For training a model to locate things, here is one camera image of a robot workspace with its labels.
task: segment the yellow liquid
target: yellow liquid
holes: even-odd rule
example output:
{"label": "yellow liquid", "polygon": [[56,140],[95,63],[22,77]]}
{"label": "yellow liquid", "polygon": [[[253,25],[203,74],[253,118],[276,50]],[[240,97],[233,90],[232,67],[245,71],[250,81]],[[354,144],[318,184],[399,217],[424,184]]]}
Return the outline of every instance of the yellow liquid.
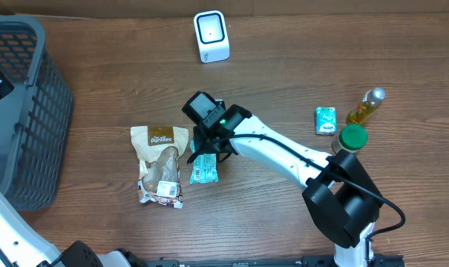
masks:
{"label": "yellow liquid", "polygon": [[379,103],[368,101],[359,102],[358,107],[350,111],[350,113],[348,114],[348,117],[346,118],[346,123],[347,124],[356,123],[362,125],[364,121],[367,119],[367,117],[369,117],[372,112],[378,109],[380,105],[381,102]]}

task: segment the bag of potatoes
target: bag of potatoes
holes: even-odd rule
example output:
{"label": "bag of potatoes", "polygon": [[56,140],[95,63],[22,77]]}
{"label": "bag of potatoes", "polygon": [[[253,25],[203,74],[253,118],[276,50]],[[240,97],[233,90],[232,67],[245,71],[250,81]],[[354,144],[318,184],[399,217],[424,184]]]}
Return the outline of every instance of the bag of potatoes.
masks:
{"label": "bag of potatoes", "polygon": [[183,207],[178,158],[185,153],[188,129],[171,126],[139,126],[130,129],[132,145],[140,161],[139,200]]}

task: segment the barcode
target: barcode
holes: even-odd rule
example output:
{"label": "barcode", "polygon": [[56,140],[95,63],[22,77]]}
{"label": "barcode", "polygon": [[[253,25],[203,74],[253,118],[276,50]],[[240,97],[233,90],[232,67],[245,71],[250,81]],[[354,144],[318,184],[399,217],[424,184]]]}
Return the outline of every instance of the barcode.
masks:
{"label": "barcode", "polygon": [[194,179],[200,179],[201,177],[201,169],[196,168],[194,169]]}
{"label": "barcode", "polygon": [[175,197],[177,195],[177,187],[176,186],[171,186],[170,187],[170,196]]}

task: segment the oil bottle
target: oil bottle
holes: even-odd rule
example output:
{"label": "oil bottle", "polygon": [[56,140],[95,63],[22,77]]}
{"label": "oil bottle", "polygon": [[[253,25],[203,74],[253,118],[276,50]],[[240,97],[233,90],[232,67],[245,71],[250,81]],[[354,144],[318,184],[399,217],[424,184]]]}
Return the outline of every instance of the oil bottle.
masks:
{"label": "oil bottle", "polygon": [[358,107],[350,111],[346,118],[347,124],[362,125],[364,121],[374,112],[386,97],[386,91],[383,88],[374,88],[369,90],[359,102]]}

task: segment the barcode sticker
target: barcode sticker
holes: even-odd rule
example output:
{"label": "barcode sticker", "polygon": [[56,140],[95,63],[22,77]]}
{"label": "barcode sticker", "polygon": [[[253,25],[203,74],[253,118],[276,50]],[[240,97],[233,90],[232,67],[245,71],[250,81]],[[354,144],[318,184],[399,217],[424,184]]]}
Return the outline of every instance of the barcode sticker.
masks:
{"label": "barcode sticker", "polygon": [[177,196],[177,183],[176,182],[158,182],[157,195],[160,197],[176,197]]}
{"label": "barcode sticker", "polygon": [[195,168],[194,169],[194,179],[199,180],[201,178],[201,169]]}

